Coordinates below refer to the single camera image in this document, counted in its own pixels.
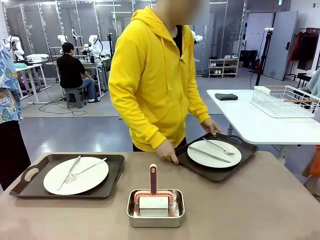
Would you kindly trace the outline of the person's right hand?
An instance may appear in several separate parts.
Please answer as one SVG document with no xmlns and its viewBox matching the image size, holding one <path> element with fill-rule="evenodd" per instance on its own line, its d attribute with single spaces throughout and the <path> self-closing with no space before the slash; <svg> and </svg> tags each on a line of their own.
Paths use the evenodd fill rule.
<svg viewBox="0 0 320 240">
<path fill-rule="evenodd" d="M 165 139 L 156 149 L 155 149 L 155 153 L 163 158 L 166 159 L 168 162 L 172 162 L 176 165 L 179 164 L 179 160 L 176 156 L 175 153 L 175 148 L 172 145 L 172 143 L 168 140 Z"/>
</svg>

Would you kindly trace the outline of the person's left hand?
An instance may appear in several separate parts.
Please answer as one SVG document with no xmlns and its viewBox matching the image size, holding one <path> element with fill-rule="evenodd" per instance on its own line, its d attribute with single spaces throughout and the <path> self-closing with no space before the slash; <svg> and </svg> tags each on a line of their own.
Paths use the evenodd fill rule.
<svg viewBox="0 0 320 240">
<path fill-rule="evenodd" d="M 215 136 L 216 133 L 221 133 L 221 129 L 211 118 L 204 120 L 200 125 L 204 129 L 206 134 L 212 134 L 213 136 Z"/>
</svg>

